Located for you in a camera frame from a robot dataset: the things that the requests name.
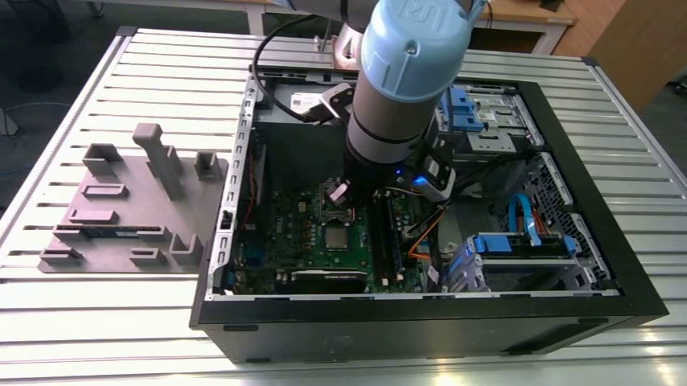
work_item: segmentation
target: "table leg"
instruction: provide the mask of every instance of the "table leg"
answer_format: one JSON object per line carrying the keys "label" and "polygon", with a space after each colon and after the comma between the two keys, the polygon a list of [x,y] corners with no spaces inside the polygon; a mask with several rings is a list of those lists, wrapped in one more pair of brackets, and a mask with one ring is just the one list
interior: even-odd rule
{"label": "table leg", "polygon": [[14,123],[10,115],[6,115],[3,108],[0,107],[0,135],[12,137],[19,131],[19,126]]}
{"label": "table leg", "polygon": [[263,36],[266,34],[266,26],[262,20],[265,13],[265,6],[246,4],[246,16],[248,17],[248,31],[251,35]]}
{"label": "table leg", "polygon": [[533,54],[535,55],[551,55],[554,48],[557,48],[558,41],[563,37],[563,33],[569,26],[559,24],[547,25],[547,30],[542,34],[542,37],[537,41],[535,49]]}

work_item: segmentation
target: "floor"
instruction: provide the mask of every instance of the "floor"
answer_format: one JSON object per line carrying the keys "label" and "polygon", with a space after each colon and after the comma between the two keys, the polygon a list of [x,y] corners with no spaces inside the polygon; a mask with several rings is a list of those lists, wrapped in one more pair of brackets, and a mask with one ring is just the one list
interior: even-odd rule
{"label": "floor", "polygon": [[[107,4],[104,17],[94,19],[83,2],[62,1],[60,3],[75,37],[67,43],[55,46],[47,57],[52,56],[60,65],[63,83],[51,92],[30,94],[20,92],[0,74],[0,103],[6,107],[11,108],[31,102],[56,102],[70,105],[122,25],[248,33],[246,17],[240,12]],[[0,8],[0,35],[3,36],[8,36],[2,33],[3,28],[14,28],[15,22],[8,20],[8,17],[11,14],[7,10],[3,13]],[[283,23],[285,18],[289,16],[267,16],[267,29]],[[301,30],[294,31],[294,34],[313,36],[315,32],[323,35],[326,28],[325,21],[315,21],[311,25],[301,26]],[[2,40],[0,57],[7,58]],[[32,105],[10,113],[23,128],[23,134],[14,140],[0,135],[0,215],[66,113],[67,107],[62,105]],[[687,174],[687,96],[675,95],[671,88],[666,87],[641,112],[641,117]]]}

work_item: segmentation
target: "wooden table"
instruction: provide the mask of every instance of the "wooden table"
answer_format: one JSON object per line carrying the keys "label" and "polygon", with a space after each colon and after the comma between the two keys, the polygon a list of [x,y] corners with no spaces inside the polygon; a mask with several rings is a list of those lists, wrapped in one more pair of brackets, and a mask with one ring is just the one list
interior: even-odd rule
{"label": "wooden table", "polygon": [[[558,41],[569,26],[574,26],[578,18],[565,3],[557,12],[539,7],[539,0],[491,0],[494,10],[494,30],[526,31],[539,33],[539,39],[531,49],[537,55],[551,55]],[[487,28],[489,8],[482,13],[477,28]],[[493,35],[498,40],[509,39],[509,35]],[[490,46],[494,51],[518,51],[509,49],[509,41],[499,46]]]}
{"label": "wooden table", "polygon": [[[303,14],[303,12],[274,5],[269,0],[102,0],[102,2],[212,10],[240,10],[246,12],[248,17],[251,35],[266,34],[265,14]],[[491,0],[491,4],[494,9],[493,29],[529,31],[542,34],[531,53],[550,55],[566,32],[566,28],[577,23],[577,17],[569,7],[562,4],[558,12],[550,12],[539,7],[539,0]],[[489,13],[486,11],[482,14],[482,20],[477,24],[478,28],[487,27],[487,18]]]}

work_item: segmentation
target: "white label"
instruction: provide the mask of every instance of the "white label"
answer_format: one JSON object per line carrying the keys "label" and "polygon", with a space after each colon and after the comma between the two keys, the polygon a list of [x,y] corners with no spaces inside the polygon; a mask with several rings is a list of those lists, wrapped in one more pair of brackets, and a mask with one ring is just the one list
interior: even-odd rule
{"label": "white label", "polygon": [[302,114],[311,109],[313,106],[321,104],[321,94],[314,92],[295,92],[291,96],[291,109]]}
{"label": "white label", "polygon": [[427,270],[427,276],[431,278],[435,284],[439,284],[439,272],[431,265],[430,269]]}
{"label": "white label", "polygon": [[494,113],[481,113],[481,119],[483,121],[495,121],[497,115],[494,115]]}

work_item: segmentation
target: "slotted aluminum surface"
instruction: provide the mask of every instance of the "slotted aluminum surface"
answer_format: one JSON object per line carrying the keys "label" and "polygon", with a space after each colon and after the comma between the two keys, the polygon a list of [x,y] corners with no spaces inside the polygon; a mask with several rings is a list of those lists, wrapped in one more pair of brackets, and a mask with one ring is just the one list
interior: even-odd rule
{"label": "slotted aluminum surface", "polygon": [[[51,240],[92,142],[138,154],[131,132],[162,124],[179,155],[231,154],[250,58],[261,38],[139,30],[118,37],[0,221],[0,380],[104,384],[557,384],[687,378],[685,177],[605,75],[581,60],[473,51],[462,76],[541,84],[662,294],[670,316],[541,357],[236,366],[188,328],[195,275],[46,275]],[[330,68],[305,39],[278,39],[265,63]]]}

